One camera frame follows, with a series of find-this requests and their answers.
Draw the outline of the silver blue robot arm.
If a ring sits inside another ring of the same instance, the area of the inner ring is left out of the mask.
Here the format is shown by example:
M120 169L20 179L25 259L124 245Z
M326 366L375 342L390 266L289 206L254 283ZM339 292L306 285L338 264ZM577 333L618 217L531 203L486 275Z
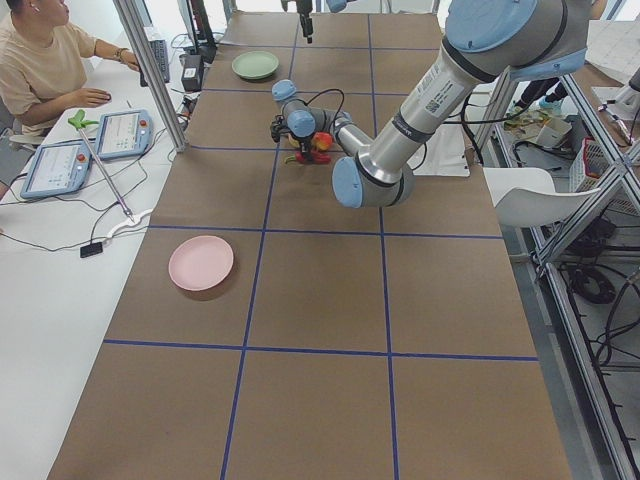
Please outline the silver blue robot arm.
M349 1L279 1L293 23L298 47L354 47L364 42L367 20L347 12Z
M310 107L289 80L272 88L280 113L271 137L291 136L309 160L312 137L330 134L346 154L333 167L336 199L350 208L399 204L413 190L410 158L476 86L504 71L541 80L584 65L590 11L588 1L454 1L436 61L375 138L343 111Z

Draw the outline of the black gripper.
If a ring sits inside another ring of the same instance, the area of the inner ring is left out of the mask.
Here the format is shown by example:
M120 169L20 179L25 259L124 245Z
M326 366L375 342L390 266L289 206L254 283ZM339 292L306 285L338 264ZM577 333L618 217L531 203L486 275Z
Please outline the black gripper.
M290 129L286 123L285 118L278 114L275 115L270 123L270 136L274 143L279 143L283 136L290 134Z

